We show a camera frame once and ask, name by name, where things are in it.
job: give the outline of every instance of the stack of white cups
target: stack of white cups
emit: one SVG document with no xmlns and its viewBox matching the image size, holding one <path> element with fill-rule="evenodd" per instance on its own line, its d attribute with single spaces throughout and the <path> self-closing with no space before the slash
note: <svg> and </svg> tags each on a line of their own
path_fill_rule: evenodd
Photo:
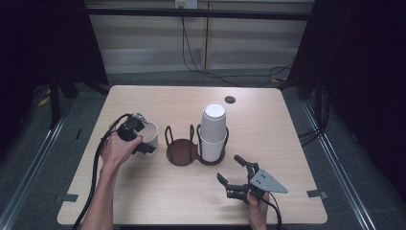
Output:
<svg viewBox="0 0 406 230">
<path fill-rule="evenodd" d="M 203 110 L 200 125 L 201 151 L 203 160 L 214 162 L 220 158 L 226 141 L 226 109 L 220 103 L 209 103 Z"/>
</svg>

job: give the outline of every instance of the black curtain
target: black curtain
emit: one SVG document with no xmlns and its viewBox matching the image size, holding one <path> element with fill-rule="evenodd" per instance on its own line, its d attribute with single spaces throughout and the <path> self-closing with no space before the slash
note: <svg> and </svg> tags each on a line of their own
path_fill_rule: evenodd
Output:
<svg viewBox="0 0 406 230">
<path fill-rule="evenodd" d="M 52 9 L 37 11 L 38 7 L 85 5 L 82 0 L 6 0 L 0 4 L 1 155 L 15 138 L 33 90 L 49 84 L 52 76 L 60 84 L 108 84 L 89 16 L 55 13 Z"/>
<path fill-rule="evenodd" d="M 406 200 L 406 3 L 351 3 L 315 2 L 316 14 L 338 17 L 307 24 L 289 78 L 299 78 L 307 97 L 321 76 L 337 112 Z"/>
</svg>

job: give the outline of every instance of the human arm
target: human arm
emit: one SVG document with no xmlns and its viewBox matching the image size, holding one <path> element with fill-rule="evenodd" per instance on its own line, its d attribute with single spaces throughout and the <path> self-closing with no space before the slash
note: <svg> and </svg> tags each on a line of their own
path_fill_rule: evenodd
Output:
<svg viewBox="0 0 406 230">
<path fill-rule="evenodd" d="M 113 229 L 113 195 L 120 166 L 143 141 L 142 136 L 130 142 L 123 141 L 113 131 L 101 151 L 103 165 L 100 178 L 80 229 Z"/>
<path fill-rule="evenodd" d="M 262 197 L 269 201 L 269 194 L 265 193 Z M 266 213 L 268 212 L 268 205 L 258 200 L 251 193 L 247 194 L 248 203 L 250 205 L 248 209 L 249 222 L 253 230 L 266 230 Z"/>
</svg>

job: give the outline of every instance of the floor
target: floor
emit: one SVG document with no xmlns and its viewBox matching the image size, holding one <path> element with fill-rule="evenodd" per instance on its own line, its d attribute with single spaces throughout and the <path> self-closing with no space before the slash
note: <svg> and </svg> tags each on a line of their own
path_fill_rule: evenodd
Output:
<svg viewBox="0 0 406 230">
<path fill-rule="evenodd" d="M 209 78 L 200 73 L 191 71 L 149 72 L 138 74 L 109 75 L 110 86 L 117 84 L 138 85 L 199 85 L 199 86 L 225 86 L 225 87 L 275 87 L 274 80 L 264 77 L 270 69 L 241 69 L 241 70 L 215 70 L 224 78 Z M 237 77 L 237 75 L 255 75 Z M 273 78 L 285 78 L 288 71 L 283 71 Z M 75 174 L 79 160 L 87 145 L 93 126 L 96 123 L 105 96 L 93 91 L 84 85 L 78 85 L 79 95 L 74 100 L 67 100 L 61 96 L 62 113 L 66 112 L 63 126 L 55 142 L 44 157 L 42 165 L 38 167 L 31 186 L 26 189 L 26 195 L 15 196 L 21 181 L 27 178 L 26 173 L 37 159 L 46 136 L 49 134 L 51 107 L 47 103 L 41 107 L 36 104 L 42 99 L 44 91 L 34 94 L 34 101 L 30 111 L 26 114 L 24 122 L 19 129 L 8 157 L 0 163 L 0 211 L 3 213 L 0 224 L 3 229 L 7 224 L 12 229 L 70 229 L 57 223 L 57 213 L 60 203 L 56 197 L 66 194 L 70 182 Z M 296 88 L 287 88 L 282 91 L 291 119 L 298 135 L 312 130 L 312 125 L 304 109 L 304 101 L 299 100 Z M 351 132 L 345 122 L 335 113 L 333 106 L 329 111 L 326 130 L 327 138 L 335 149 L 338 162 L 345 169 L 347 176 L 357 192 L 366 212 L 371 218 L 372 226 L 365 228 L 354 213 L 349 195 L 340 184 L 335 170 L 328 160 L 320 139 L 315 139 L 304 147 L 304 154 L 312 171 L 316 185 L 321 192 L 326 193 L 323 200 L 328 221 L 322 225 L 291 225 L 285 224 L 284 229 L 405 229 L 406 206 L 396 193 L 395 189 L 374 166 L 368 152 L 352 139 Z M 21 206 L 15 208 L 10 204 L 19 199 Z M 5 220 L 5 211 L 14 210 L 14 218 Z M 182 229 L 178 226 L 138 226 L 132 229 Z M 185 227 L 185 229 L 235 229 L 233 227 Z"/>
</svg>

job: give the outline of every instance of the wire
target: wire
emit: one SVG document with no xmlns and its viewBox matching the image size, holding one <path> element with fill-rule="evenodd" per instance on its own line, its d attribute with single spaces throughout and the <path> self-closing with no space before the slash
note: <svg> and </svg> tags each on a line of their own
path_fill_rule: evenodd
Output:
<svg viewBox="0 0 406 230">
<path fill-rule="evenodd" d="M 278 219 L 277 230 L 280 230 L 281 227 L 282 227 L 282 215 L 281 215 L 281 210 L 280 210 L 280 208 L 279 208 L 278 202 L 277 202 L 277 200 L 275 199 L 274 195 L 273 195 L 272 193 L 269 193 L 269 194 L 272 196 L 272 198 L 274 198 L 274 201 L 275 201 L 275 204 L 276 204 L 276 208 L 278 209 L 278 212 L 277 212 L 277 219 Z"/>
<path fill-rule="evenodd" d="M 292 62 L 292 63 L 289 63 L 289 64 L 287 64 L 287 65 L 285 65 L 285 66 L 273 67 L 273 68 L 271 68 L 271 69 L 269 70 L 269 72 L 268 72 L 267 75 L 250 75 L 250 74 L 246 74 L 246 75 L 226 75 L 226 76 L 218 76 L 218 75 L 213 74 L 213 73 L 210 73 L 210 72 L 201 71 L 201 70 L 199 70 L 199 69 L 197 68 L 197 66 L 196 66 L 196 64 L 195 64 L 195 62 L 194 62 L 193 56 L 192 56 L 191 45 L 190 45 L 190 43 L 189 43 L 188 35 L 187 35 L 187 33 L 186 33 L 185 19 L 184 19 L 184 17 L 181 17 L 181 20 L 182 20 L 182 32 L 183 32 L 183 34 L 182 34 L 182 56 L 183 56 L 183 63 L 184 63 L 184 65 L 185 65 L 190 71 L 192 71 L 192 72 L 194 72 L 194 73 L 199 73 L 199 74 L 201 74 L 201 75 L 203 75 L 203 76 L 205 76 L 206 78 L 209 78 L 209 79 L 219 79 L 219 80 L 222 80 L 222 81 L 224 81 L 224 82 L 226 82 L 226 83 L 229 83 L 229 84 L 231 84 L 231 85 L 233 85 L 233 86 L 236 86 L 236 87 L 243 87 L 243 86 L 242 86 L 242 85 L 239 85 L 239 84 L 236 84 L 236 83 L 233 83 L 233 82 L 231 82 L 231 81 L 229 81 L 229 80 L 225 80 L 225 78 L 236 78 L 236 77 L 268 78 L 268 80 L 266 81 L 266 83 L 263 83 L 263 84 L 257 86 L 258 88 L 260 88 L 260 87 L 263 87 L 263 86 L 267 85 L 267 84 L 271 81 L 271 77 L 272 77 L 272 76 L 278 75 L 279 73 L 281 73 L 281 72 L 284 71 L 285 69 L 291 69 L 290 66 L 293 64 L 293 62 Z M 187 46 L 188 46 L 189 56 L 191 57 L 192 65 L 193 65 L 194 69 L 191 69 L 191 67 L 186 63 L 186 58 L 185 58 L 185 40 L 186 40 L 186 43 L 187 43 Z M 278 72 L 276 72 L 276 73 L 271 74 L 271 72 L 272 72 L 274 69 L 278 69 L 278 68 L 281 68 L 281 70 L 278 71 Z"/>
<path fill-rule="evenodd" d="M 325 88 L 323 89 L 322 97 L 323 97 L 323 110 L 324 110 L 324 116 L 322 117 L 322 122 L 319 125 L 319 127 L 298 135 L 299 138 L 301 139 L 302 147 L 307 146 L 309 143 L 311 143 L 316 138 L 318 138 L 320 135 L 322 135 L 326 130 L 328 118 L 329 118 L 329 108 L 330 108 L 331 99 L 328 96 L 328 93 Z"/>
<path fill-rule="evenodd" d="M 115 126 L 119 123 L 119 121 L 120 121 L 122 118 L 124 118 L 124 117 L 130 117 L 130 116 L 131 116 L 131 114 L 129 114 L 129 113 L 126 113 L 126 114 L 122 115 L 119 119 L 117 119 L 117 120 L 113 123 L 113 125 L 111 125 L 111 127 L 105 132 L 104 136 L 101 138 L 101 142 L 99 143 L 99 146 L 98 146 L 98 148 L 97 148 L 97 150 L 96 150 L 95 158 L 94 158 L 94 161 L 93 161 L 92 184 L 91 184 L 91 187 L 90 187 L 89 197 L 87 197 L 86 203 L 84 204 L 84 207 L 83 207 L 83 209 L 81 210 L 81 212 L 80 212 L 80 214 L 79 214 L 79 216 L 78 216 L 78 218 L 77 218 L 77 220 L 76 220 L 74 226 L 72 227 L 72 229 L 77 229 L 77 228 L 79 227 L 80 222 L 81 222 L 81 220 L 83 219 L 83 216 L 86 214 L 87 209 L 89 208 L 90 203 L 92 202 L 93 194 L 94 194 L 95 188 L 96 188 L 96 181 L 97 181 L 97 175 L 98 175 L 99 158 L 100 158 L 100 155 L 101 155 L 101 153 L 102 153 L 102 147 L 104 146 L 105 141 L 107 140 L 107 138 L 108 138 L 108 137 L 110 136 L 110 134 L 112 133 L 111 130 L 113 129 L 113 127 L 115 127 Z"/>
</svg>

